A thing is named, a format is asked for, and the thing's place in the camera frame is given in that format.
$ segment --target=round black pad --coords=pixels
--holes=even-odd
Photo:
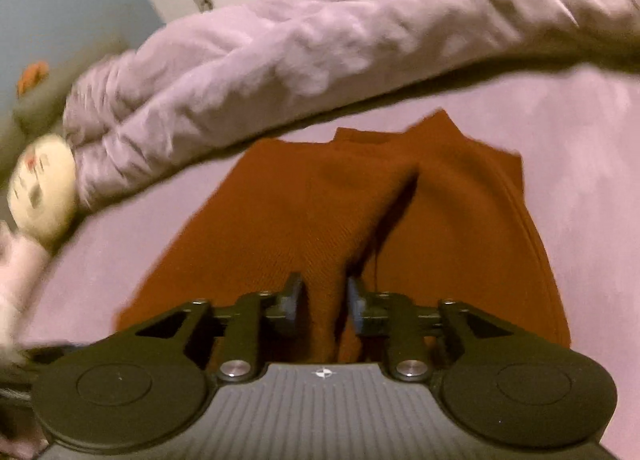
[[[561,448],[604,429],[616,407],[604,368],[556,345],[541,354],[524,341],[506,346],[512,350],[500,341],[484,341],[445,374],[442,400],[459,424],[518,448]]]
[[[206,377],[170,340],[106,340],[45,369],[32,391],[43,428],[69,448],[116,453],[185,429],[207,399]]]
[[[511,400],[530,406],[553,404],[571,391],[569,377],[549,364],[512,364],[498,373],[496,382]]]

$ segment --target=doll face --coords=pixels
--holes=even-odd
[[[8,189],[18,228],[37,240],[60,237],[76,210],[76,164],[66,142],[46,135],[18,159]]]

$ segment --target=gray ribbed base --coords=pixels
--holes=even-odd
[[[199,421],[131,454],[55,445],[44,460],[610,460],[597,444],[556,453],[513,452],[453,424],[431,392],[387,379],[375,364],[272,364],[251,384],[225,386]]]

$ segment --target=comforter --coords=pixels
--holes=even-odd
[[[640,48],[638,1],[261,0],[175,21],[69,95],[81,205],[96,210],[212,151],[472,62],[626,57]]]

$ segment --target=orange sweater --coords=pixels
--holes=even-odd
[[[233,304],[307,286],[300,360],[355,361],[346,274],[417,304],[462,300],[553,342],[569,331],[516,155],[464,137],[443,111],[405,133],[338,130],[328,144],[263,139],[188,222],[118,322],[195,298]]]

